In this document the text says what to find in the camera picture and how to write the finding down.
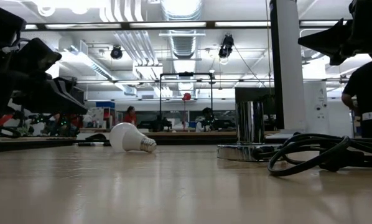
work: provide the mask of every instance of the wooden table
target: wooden table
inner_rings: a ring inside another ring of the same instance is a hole
[[[274,178],[215,146],[0,152],[0,223],[372,224],[372,170]]]

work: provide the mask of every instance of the black shirt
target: black shirt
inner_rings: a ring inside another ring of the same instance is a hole
[[[372,113],[372,62],[352,73],[343,93],[357,97],[362,117],[363,114]],[[364,138],[372,138],[372,119],[362,119],[361,128]]]

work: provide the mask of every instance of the red balloon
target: red balloon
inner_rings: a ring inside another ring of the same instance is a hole
[[[185,93],[184,94],[184,97],[182,98],[184,101],[186,101],[186,100],[191,100],[192,99],[192,96],[191,96],[191,94],[190,93]]]

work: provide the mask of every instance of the power cord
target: power cord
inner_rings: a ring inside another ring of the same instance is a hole
[[[308,161],[296,161],[288,158],[288,154],[295,152],[318,151],[319,155]],[[325,134],[298,134],[288,139],[269,161],[267,169],[271,175],[284,177],[298,174],[305,170],[319,166],[321,169],[336,172],[344,167],[371,167],[372,140],[342,138]],[[276,170],[275,163],[283,158],[295,166]]]
[[[9,131],[10,133],[12,133],[12,135],[4,134],[4,133],[2,133],[2,130]],[[5,137],[5,138],[15,139],[15,138],[21,137],[21,133],[19,131],[16,131],[15,129],[0,126],[0,136]]]

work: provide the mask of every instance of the red shirt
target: red shirt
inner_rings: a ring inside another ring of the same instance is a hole
[[[137,125],[136,115],[130,115],[130,114],[125,115],[125,117],[123,119],[123,122],[131,123],[133,125]]]

